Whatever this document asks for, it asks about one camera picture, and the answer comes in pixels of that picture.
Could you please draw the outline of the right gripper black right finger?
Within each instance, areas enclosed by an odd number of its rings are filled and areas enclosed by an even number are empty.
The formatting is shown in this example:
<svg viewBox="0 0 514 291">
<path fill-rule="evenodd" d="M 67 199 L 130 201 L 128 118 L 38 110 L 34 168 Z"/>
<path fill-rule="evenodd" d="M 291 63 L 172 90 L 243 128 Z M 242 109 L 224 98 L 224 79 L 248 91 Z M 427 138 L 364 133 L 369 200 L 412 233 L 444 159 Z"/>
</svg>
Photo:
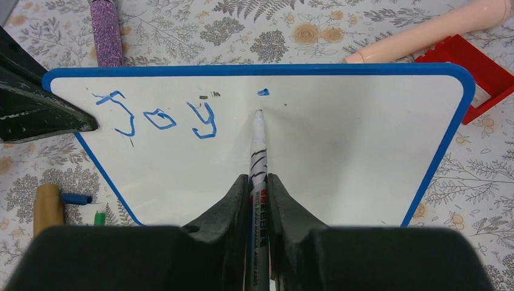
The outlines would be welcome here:
<svg viewBox="0 0 514 291">
<path fill-rule="evenodd" d="M 492 290 L 470 243 L 429 227 L 328 226 L 268 177 L 277 290 Z"/>
</svg>

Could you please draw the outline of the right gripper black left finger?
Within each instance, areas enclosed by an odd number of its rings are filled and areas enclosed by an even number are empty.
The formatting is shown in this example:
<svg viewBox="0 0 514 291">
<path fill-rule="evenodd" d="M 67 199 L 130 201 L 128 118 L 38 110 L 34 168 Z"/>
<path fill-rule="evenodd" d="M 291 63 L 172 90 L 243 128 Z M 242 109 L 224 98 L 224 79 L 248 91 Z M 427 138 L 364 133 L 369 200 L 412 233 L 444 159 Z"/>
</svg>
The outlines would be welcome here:
<svg viewBox="0 0 514 291">
<path fill-rule="evenodd" d="M 54 226 L 39 234 L 6 290 L 242 290 L 247 175 L 188 224 Z"/>
</svg>

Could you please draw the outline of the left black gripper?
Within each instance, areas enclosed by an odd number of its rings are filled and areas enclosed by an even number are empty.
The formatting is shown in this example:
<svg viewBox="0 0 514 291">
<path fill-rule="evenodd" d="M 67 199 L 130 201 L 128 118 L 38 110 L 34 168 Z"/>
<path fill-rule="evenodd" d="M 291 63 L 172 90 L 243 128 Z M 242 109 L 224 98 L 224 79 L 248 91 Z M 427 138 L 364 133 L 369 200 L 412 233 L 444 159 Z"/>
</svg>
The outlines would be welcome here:
<svg viewBox="0 0 514 291">
<path fill-rule="evenodd" d="M 98 129 L 92 115 L 45 91 L 43 75 L 44 67 L 1 27 L 2 144 Z"/>
</svg>

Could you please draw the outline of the blue-capped marker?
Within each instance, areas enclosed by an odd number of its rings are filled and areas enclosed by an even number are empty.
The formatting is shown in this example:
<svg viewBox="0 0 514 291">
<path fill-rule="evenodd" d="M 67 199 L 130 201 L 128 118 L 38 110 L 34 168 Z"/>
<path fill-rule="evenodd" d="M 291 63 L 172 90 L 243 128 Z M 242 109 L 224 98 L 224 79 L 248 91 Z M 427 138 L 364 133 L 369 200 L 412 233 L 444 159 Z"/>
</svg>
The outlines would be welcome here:
<svg viewBox="0 0 514 291">
<path fill-rule="evenodd" d="M 255 112 L 250 146 L 250 227 L 246 250 L 245 289 L 269 290 L 267 147 L 262 110 Z"/>
</svg>

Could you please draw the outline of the blue-framed whiteboard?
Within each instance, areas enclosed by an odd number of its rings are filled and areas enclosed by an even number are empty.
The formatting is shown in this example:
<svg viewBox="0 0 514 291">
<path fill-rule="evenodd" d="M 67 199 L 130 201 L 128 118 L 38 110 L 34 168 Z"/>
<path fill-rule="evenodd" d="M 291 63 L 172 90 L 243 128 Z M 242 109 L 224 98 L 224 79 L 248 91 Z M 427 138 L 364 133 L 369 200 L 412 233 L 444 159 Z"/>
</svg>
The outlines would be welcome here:
<svg viewBox="0 0 514 291">
<path fill-rule="evenodd" d="M 54 69 L 77 139 L 138 224 L 184 225 L 276 174 L 329 225 L 406 226 L 475 94 L 451 63 Z"/>
</svg>

